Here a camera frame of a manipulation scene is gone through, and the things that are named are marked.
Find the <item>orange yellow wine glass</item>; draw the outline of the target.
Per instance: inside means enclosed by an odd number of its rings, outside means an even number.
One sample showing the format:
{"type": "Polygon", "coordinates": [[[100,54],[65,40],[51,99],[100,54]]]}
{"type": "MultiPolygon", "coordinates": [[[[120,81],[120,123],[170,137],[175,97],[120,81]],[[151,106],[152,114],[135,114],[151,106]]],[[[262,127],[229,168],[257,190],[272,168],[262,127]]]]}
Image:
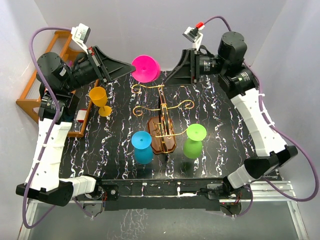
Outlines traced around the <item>orange yellow wine glass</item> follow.
{"type": "Polygon", "coordinates": [[[98,114],[101,117],[108,117],[112,113],[112,108],[107,106],[107,93],[103,87],[97,86],[90,90],[89,97],[94,105],[99,107],[98,114]]]}

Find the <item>magenta wine glass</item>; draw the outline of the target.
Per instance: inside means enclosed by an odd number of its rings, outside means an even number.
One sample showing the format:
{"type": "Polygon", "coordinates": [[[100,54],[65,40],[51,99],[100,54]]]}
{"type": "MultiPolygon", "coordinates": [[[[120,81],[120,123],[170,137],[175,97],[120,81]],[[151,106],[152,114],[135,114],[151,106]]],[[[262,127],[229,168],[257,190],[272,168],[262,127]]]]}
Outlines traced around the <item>magenta wine glass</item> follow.
{"type": "Polygon", "coordinates": [[[153,82],[160,76],[159,63],[149,55],[137,56],[131,64],[135,67],[131,75],[139,83],[153,82]]]}

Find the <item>green wine glass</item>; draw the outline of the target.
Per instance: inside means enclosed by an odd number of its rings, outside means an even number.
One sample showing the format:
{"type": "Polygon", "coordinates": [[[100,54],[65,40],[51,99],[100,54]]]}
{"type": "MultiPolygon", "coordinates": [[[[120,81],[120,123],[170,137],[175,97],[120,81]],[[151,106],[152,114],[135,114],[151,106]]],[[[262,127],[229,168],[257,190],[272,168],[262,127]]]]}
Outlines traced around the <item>green wine glass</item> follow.
{"type": "Polygon", "coordinates": [[[196,159],[202,153],[202,141],[207,136],[207,130],[203,125],[194,123],[187,128],[186,134],[187,139],[182,148],[183,154],[189,159],[196,159]]]}

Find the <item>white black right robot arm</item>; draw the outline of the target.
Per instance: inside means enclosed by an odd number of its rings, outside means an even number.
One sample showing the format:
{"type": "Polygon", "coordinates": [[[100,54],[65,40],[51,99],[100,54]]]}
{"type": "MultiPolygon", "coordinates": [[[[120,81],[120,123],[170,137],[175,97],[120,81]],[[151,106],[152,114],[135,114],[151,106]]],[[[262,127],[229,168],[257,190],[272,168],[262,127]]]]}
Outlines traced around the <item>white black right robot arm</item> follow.
{"type": "Polygon", "coordinates": [[[281,167],[298,154],[293,145],[273,130],[272,122],[263,111],[259,99],[260,86],[253,72],[244,63],[247,45],[242,34],[225,32],[217,54],[201,52],[203,34],[198,28],[188,27],[183,35],[192,42],[192,48],[184,49],[176,67],[164,81],[166,87],[190,86],[201,76],[217,75],[217,80],[240,113],[253,139],[256,156],[249,157],[237,170],[223,178],[222,185],[213,192],[233,199],[241,188],[281,167]]]}

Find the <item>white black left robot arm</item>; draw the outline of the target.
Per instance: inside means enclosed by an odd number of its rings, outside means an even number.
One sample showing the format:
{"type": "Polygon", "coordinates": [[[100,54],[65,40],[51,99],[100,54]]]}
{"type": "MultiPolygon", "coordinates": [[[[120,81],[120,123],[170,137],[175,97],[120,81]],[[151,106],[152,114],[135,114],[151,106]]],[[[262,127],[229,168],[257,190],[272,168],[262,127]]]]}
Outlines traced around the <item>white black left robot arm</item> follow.
{"type": "Polygon", "coordinates": [[[74,91],[96,80],[103,84],[115,81],[136,70],[126,62],[104,54],[97,46],[81,52],[68,66],[55,52],[39,57],[41,82],[38,110],[38,140],[31,170],[16,194],[54,206],[64,207],[73,197],[87,194],[97,200],[103,195],[97,177],[86,175],[62,179],[60,163],[65,141],[77,115],[79,97],[74,91]]]}

